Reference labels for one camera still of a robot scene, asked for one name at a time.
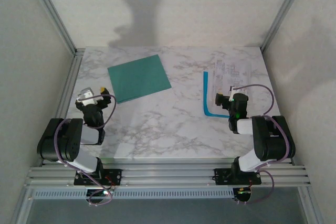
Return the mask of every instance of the glass panel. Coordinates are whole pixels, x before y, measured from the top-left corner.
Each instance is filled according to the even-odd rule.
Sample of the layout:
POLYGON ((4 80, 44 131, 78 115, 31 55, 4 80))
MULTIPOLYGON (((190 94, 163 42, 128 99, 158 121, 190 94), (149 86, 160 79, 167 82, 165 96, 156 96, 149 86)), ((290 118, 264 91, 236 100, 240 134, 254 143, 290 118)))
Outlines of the glass panel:
MULTIPOLYGON (((253 188, 252 199, 269 188, 253 188)), ((94 207, 85 200, 34 200, 27 223, 306 223, 296 188, 276 188, 273 195, 254 205, 232 199, 113 200, 94 207)))

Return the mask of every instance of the aluminum frame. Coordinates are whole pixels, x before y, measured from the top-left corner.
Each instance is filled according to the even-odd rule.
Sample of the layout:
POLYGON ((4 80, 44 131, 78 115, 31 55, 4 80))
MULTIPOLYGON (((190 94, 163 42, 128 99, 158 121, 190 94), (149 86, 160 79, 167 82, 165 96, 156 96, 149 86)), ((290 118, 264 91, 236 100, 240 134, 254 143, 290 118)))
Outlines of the aluminum frame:
MULTIPOLYGON (((41 2, 46 7, 56 28, 74 56, 55 115, 65 118, 84 49, 76 48, 52 1, 41 0, 41 2)), ((294 0, 284 0, 263 44, 260 46, 261 52, 265 52, 270 45, 293 2, 294 0)), ((153 192, 176 193, 176 191, 186 192, 186 190, 195 191, 195 189, 207 194, 205 196, 207 198, 218 197, 216 194, 219 191, 227 190, 230 192, 232 187, 216 186, 214 181, 211 180, 213 169, 229 168, 232 161, 231 158, 103 160, 105 168, 123 169, 122 183, 117 188, 116 193, 120 191, 120 194, 122 194, 123 192, 124 196, 121 197, 126 198, 149 197, 148 194, 152 195, 153 192)), ((323 223, 317 204, 313 199, 309 178, 304 166, 293 166, 291 160, 287 159, 282 164, 267 167, 266 170, 274 176, 276 187, 298 187, 308 224, 323 223)), ((38 197, 49 197, 49 199, 59 197, 85 198, 87 189, 97 188, 96 186, 74 186, 74 176, 74 171, 60 164, 46 162, 42 167, 32 167, 24 184, 22 200, 19 201, 16 210, 17 214, 14 214, 11 223, 26 223, 32 202, 38 197)), ((270 179, 263 174, 261 174, 261 181, 262 184, 258 187, 271 186, 270 179)))
POLYGON ((264 42, 260 46, 261 53, 264 54, 264 52, 267 50, 268 46, 271 44, 275 34, 278 32, 279 27, 284 20, 285 16, 287 15, 289 9, 291 8, 294 0, 284 0, 274 21, 271 24, 271 27, 268 30, 268 33, 266 35, 266 38, 264 42))

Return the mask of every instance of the metal extrusion bar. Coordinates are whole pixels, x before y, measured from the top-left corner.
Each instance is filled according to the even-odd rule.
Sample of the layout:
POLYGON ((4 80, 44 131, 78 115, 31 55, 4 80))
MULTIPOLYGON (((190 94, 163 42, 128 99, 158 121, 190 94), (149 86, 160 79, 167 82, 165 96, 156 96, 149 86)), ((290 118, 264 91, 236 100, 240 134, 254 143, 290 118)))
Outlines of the metal extrusion bar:
POLYGON ((26 188, 24 191, 24 196, 22 199, 22 203, 20 205, 19 211, 13 215, 11 224, 21 224, 26 223, 28 220, 28 216, 30 213, 31 205, 33 204, 33 194, 34 190, 32 188, 26 188))
MULTIPOLYGON (((115 159, 113 164, 104 164, 104 168, 123 169, 121 185, 117 188, 150 189, 150 188, 233 188, 233 186, 216 186, 212 180, 214 168, 229 168, 231 159, 206 159, 205 163, 188 163, 192 159, 156 159, 147 160, 115 159)), ((289 163, 271 165, 269 171, 275 180, 276 187, 309 187, 310 181, 304 166, 293 166, 289 163)), ((256 187, 270 187, 271 179, 266 174, 261 175, 261 185, 256 187)), ((42 167, 32 167, 25 184, 30 188, 84 188, 74 186, 75 171, 60 164, 45 164, 42 167)))
POLYGON ((73 58, 71 67, 68 73, 68 77, 65 83, 65 86, 63 88, 62 96, 60 99, 60 102, 58 104, 58 108, 56 111, 56 118, 65 118, 69 109, 70 101, 72 92, 75 87, 78 71, 80 68, 80 63, 82 61, 82 55, 83 53, 77 52, 76 57, 73 58))
POLYGON ((314 198, 312 188, 299 187, 299 195, 308 224, 323 224, 321 211, 314 198))
POLYGON ((19 199, 17 201, 16 207, 14 209, 14 213, 12 215, 10 224, 14 224, 17 223, 17 221, 19 220, 19 218, 22 218, 22 215, 24 212, 26 212, 26 208, 25 208, 25 203, 27 202, 27 188, 22 188, 19 199))
POLYGON ((263 44, 260 46, 261 53, 263 54, 270 43, 272 42, 275 34, 277 33, 283 19, 285 18, 286 14, 288 13, 288 10, 292 6, 294 0, 284 0, 282 3, 277 16, 275 17, 271 27, 268 30, 267 36, 263 42, 263 44))
POLYGON ((69 50, 72 52, 72 54, 75 56, 76 54, 76 46, 74 42, 72 41, 65 25, 63 24, 60 16, 58 15, 55 6, 53 5, 51 0, 41 0, 41 2, 44 4, 44 6, 47 8, 47 12, 49 13, 50 17, 54 21, 54 24, 56 25, 57 29, 59 30, 61 36, 63 37, 66 45, 68 46, 69 50))

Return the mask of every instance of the teal paper sheet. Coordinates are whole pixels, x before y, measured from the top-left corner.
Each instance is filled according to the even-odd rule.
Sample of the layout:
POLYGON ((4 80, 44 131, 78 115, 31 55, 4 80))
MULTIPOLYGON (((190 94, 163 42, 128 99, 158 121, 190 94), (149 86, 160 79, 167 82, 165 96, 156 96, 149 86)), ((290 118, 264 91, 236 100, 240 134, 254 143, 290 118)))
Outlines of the teal paper sheet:
POLYGON ((159 55, 108 68, 117 103, 171 88, 159 55))

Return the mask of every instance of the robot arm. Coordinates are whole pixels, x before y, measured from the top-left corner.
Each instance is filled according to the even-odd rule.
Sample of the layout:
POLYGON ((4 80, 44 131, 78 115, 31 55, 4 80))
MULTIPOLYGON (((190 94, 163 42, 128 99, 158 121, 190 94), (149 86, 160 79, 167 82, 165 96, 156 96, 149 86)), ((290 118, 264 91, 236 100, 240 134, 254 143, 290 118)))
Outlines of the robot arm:
MULTIPOLYGON (((53 118, 49 121, 37 145, 37 153, 42 159, 58 162, 54 135, 57 126, 62 121, 62 118, 53 118)), ((82 136, 85 141, 96 142, 98 131, 83 126, 83 119, 71 119, 69 123, 62 126, 58 133, 58 149, 63 160, 85 172, 94 173, 100 160, 80 148, 82 136)))
POLYGON ((282 128, 288 142, 289 153, 286 158, 295 155, 295 144, 289 131, 286 119, 272 116, 273 120, 266 120, 268 116, 247 117, 248 96, 234 93, 231 97, 216 95, 216 105, 229 111, 229 128, 235 134, 248 134, 253 136, 254 148, 246 155, 239 157, 239 170, 242 172, 255 172, 265 163, 278 161, 286 154, 286 142, 273 120, 282 128))
MULTIPOLYGON (((281 115, 272 116, 272 119, 282 128, 289 142, 289 153, 286 158, 294 157, 295 144, 286 119, 281 115)), ((284 137, 274 122, 266 120, 264 116, 252 116, 250 119, 238 120, 237 131, 239 134, 253 135, 254 148, 239 158, 239 166, 243 172, 256 171, 263 164, 279 161, 286 154, 284 137)))
POLYGON ((83 112, 83 118, 87 127, 83 128, 83 139, 81 144, 101 145, 105 137, 103 109, 111 103, 109 91, 106 88, 100 89, 103 99, 95 99, 91 88, 83 89, 76 99, 76 108, 83 112))

